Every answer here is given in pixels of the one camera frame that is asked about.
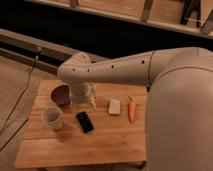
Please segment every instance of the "purple bowl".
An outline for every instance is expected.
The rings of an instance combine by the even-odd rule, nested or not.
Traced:
[[[56,87],[51,93],[51,99],[58,106],[70,104],[71,100],[69,97],[69,86],[61,85]]]

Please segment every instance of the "white cup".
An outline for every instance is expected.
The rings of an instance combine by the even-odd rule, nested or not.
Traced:
[[[51,126],[54,130],[58,130],[63,126],[62,111],[56,106],[50,106],[41,114],[42,121]]]

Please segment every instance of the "table leg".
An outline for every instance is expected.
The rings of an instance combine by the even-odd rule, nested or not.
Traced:
[[[143,169],[144,167],[146,167],[146,161],[142,161],[142,163],[137,166],[138,169]]]
[[[48,171],[46,168],[37,168],[38,171]]]

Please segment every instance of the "floor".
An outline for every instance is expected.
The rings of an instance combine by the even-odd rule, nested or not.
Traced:
[[[0,126],[15,105],[26,85],[31,67],[0,56]],[[0,135],[0,148],[29,115],[39,82],[42,79],[57,79],[55,75],[34,69],[30,84],[14,110],[5,132]],[[36,171],[35,169],[15,169],[14,160],[20,145],[21,129],[10,143],[0,152],[0,171]],[[79,167],[48,168],[49,171],[138,171],[138,163],[93,165]]]

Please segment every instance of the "shelf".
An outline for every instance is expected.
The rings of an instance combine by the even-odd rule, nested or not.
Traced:
[[[191,20],[187,25],[179,24],[184,6],[182,0],[154,0],[150,17],[146,22],[141,19],[145,0],[78,0],[75,8],[70,7],[70,0],[27,1],[213,39],[213,32],[203,34],[201,29],[196,27],[194,20],[197,13],[195,12],[190,16]],[[213,9],[212,0],[201,0],[201,20],[203,22],[207,19],[211,9]]]

